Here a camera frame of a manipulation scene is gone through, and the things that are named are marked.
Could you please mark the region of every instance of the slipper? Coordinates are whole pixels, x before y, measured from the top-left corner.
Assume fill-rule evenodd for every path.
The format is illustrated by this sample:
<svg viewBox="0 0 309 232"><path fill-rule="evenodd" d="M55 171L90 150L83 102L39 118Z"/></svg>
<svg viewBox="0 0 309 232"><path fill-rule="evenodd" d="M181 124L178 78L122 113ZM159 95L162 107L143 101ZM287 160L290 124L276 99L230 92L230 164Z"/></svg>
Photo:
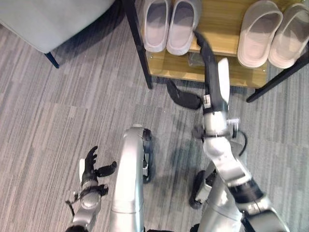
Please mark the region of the slipper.
<svg viewBox="0 0 309 232"><path fill-rule="evenodd" d="M241 65L257 68L267 61L282 18L282 12L269 0L257 1L248 8L242 21L237 51Z"/></svg>
<svg viewBox="0 0 309 232"><path fill-rule="evenodd" d="M309 8L301 3L293 4L284 11L268 60L278 68L289 68L300 57L308 41Z"/></svg>
<svg viewBox="0 0 309 232"><path fill-rule="evenodd" d="M144 4L144 47L149 52L161 52L166 47L169 32L171 0L146 0Z"/></svg>
<svg viewBox="0 0 309 232"><path fill-rule="evenodd" d="M189 51L201 12L201 0L175 0L167 42L169 53L181 56Z"/></svg>

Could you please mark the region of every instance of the metal rack leg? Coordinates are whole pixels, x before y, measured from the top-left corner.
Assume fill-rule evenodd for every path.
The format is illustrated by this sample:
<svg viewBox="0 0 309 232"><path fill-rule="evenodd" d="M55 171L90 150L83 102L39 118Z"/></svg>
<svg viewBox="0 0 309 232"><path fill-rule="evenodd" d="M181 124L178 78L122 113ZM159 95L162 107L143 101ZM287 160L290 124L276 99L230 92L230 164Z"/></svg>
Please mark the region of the metal rack leg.
<svg viewBox="0 0 309 232"><path fill-rule="evenodd" d="M121 0L121 2L131 28L132 36L140 58L140 64L145 75L147 86L149 89L152 89L151 75L149 73L146 52L140 35L139 19L136 13L134 0Z"/></svg>
<svg viewBox="0 0 309 232"><path fill-rule="evenodd" d="M296 63L292 67L283 70L277 76L268 81L263 87L256 89L255 93L247 98L247 102L253 102L254 100L258 99L263 94L270 91L273 87L280 84L282 81L290 77L292 74L300 70L308 63L309 63L309 52L306 52L296 61Z"/></svg>

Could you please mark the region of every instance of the floor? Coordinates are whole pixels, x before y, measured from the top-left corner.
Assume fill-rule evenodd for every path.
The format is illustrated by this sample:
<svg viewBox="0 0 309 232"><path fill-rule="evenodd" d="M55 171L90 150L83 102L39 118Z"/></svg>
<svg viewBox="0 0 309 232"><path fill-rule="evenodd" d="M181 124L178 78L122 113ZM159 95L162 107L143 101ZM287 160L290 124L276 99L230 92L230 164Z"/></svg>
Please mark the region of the floor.
<svg viewBox="0 0 309 232"><path fill-rule="evenodd" d="M141 13L141 1L137 0ZM166 79L146 86L128 22L116 3L94 24L43 54L0 25L0 224L4 231L63 232L64 201L79 189L78 160L98 145L99 165L119 160L125 129L154 135L154 170L144 187L145 227L188 232L201 210L188 204L194 176L209 163L191 137L200 111L175 105ZM278 73L269 67L268 78ZM253 103L231 88L229 115L249 137L248 168L293 232L309 231L309 66ZM202 94L203 84L176 81ZM94 232L106 232L116 175Z"/></svg>

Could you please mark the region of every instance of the shoe rack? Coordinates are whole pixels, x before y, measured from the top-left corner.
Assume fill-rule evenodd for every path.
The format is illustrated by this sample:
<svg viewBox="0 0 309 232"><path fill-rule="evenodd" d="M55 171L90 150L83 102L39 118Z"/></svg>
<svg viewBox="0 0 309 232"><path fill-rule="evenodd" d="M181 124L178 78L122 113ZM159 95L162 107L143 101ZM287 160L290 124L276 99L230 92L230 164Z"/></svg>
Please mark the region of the shoe rack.
<svg viewBox="0 0 309 232"><path fill-rule="evenodd" d="M301 2L300 0L273 1L281 11L294 3ZM232 86L259 89L267 81L267 64L265 63L256 69L250 69L241 66L237 60L242 19L248 7L254 2L256 0L202 0L203 11L197 30L207 38L218 60L224 57L228 58L230 84ZM136 42L137 37L134 36L133 30L132 34ZM136 45L143 66L144 60L141 59L141 51L139 51L141 48L137 43ZM189 52L199 53L199 50L200 48L194 39ZM165 50L147 55L145 62L148 72L152 76L204 82L204 67L190 67L187 54L174 56ZM145 68L143 70L148 87L151 88L149 76L146 75Z"/></svg>

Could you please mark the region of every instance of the robotic hand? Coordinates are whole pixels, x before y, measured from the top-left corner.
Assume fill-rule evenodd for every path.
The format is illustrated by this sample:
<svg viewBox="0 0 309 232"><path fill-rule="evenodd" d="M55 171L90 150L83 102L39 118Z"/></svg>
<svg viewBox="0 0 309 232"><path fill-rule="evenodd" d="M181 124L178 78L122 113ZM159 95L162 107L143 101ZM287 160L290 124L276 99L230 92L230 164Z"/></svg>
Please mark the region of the robotic hand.
<svg viewBox="0 0 309 232"><path fill-rule="evenodd" d="M98 147L93 147L86 159L80 160L80 181L82 191L74 193L74 201L66 201L71 209L73 220L66 232L91 232L96 222L96 216L101 209L101 197L108 194L107 185L98 185L98 177L105 177L115 172L117 163L114 161L109 166L94 169L96 163L95 151ZM72 204L80 201L80 206L75 213Z"/></svg>
<svg viewBox="0 0 309 232"><path fill-rule="evenodd" d="M201 47L201 55L205 63L205 95L177 89L172 81L167 88L173 101L186 108L203 108L204 128L198 130L195 137L203 141L203 149L211 159L217 173L235 199L236 207L242 213L242 224L247 232L289 232L280 219L267 195L263 193L245 165L234 157L231 151L228 124L233 130L238 124L236 120L226 118L229 99L229 74L226 58L219 63L204 37L195 32L197 44Z"/></svg>

